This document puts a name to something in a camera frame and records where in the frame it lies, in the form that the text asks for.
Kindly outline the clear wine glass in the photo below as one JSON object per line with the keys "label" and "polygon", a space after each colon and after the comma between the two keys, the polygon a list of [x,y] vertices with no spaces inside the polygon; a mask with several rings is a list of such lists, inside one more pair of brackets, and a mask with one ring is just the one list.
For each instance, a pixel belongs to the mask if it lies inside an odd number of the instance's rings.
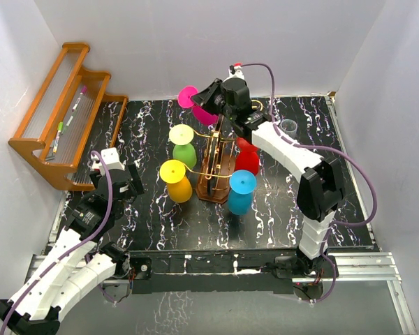
{"label": "clear wine glass", "polygon": [[279,124],[280,129],[290,138],[295,139],[297,135],[297,123],[292,119],[283,119]]}

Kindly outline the gold wire wine glass rack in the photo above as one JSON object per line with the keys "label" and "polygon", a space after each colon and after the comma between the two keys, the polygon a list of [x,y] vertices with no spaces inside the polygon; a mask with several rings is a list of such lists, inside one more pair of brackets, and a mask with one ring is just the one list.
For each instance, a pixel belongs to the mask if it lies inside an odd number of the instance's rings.
{"label": "gold wire wine glass rack", "polygon": [[229,179],[235,171],[235,145],[237,138],[223,135],[224,116],[210,115],[201,107],[191,108],[195,118],[203,125],[214,119],[214,128],[207,133],[195,134],[205,139],[205,150],[201,162],[201,169],[197,172],[198,182],[195,187],[200,200],[224,204],[230,192]]}

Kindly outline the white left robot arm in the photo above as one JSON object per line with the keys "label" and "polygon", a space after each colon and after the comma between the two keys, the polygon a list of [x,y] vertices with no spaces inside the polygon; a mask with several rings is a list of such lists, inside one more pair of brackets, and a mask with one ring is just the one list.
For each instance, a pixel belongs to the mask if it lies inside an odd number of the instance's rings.
{"label": "white left robot arm", "polygon": [[130,270],[128,251],[101,237],[144,189],[135,164],[90,174],[95,189],[73,210],[48,255],[9,299],[0,299],[1,333],[56,334],[73,307],[104,280]]}

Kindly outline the magenta wine glass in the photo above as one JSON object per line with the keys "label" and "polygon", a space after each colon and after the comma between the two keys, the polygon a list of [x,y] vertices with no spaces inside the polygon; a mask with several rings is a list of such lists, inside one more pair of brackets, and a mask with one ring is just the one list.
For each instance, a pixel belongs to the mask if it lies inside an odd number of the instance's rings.
{"label": "magenta wine glass", "polygon": [[196,95],[198,90],[193,86],[184,87],[177,96],[177,101],[182,108],[191,108],[194,117],[203,125],[210,126],[217,122],[218,117],[204,111],[199,105],[191,100],[191,97]]}

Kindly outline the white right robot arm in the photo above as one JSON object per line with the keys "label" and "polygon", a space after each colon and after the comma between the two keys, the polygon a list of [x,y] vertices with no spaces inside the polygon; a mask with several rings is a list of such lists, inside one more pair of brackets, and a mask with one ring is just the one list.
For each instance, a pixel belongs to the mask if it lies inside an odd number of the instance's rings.
{"label": "white right robot arm", "polygon": [[282,133],[271,114],[252,101],[241,78],[216,79],[208,88],[186,93],[184,98],[191,107],[224,116],[239,137],[265,151],[297,179],[296,202],[303,226],[293,271],[315,276],[327,260],[326,239],[338,204],[344,199],[339,160],[323,158]]}

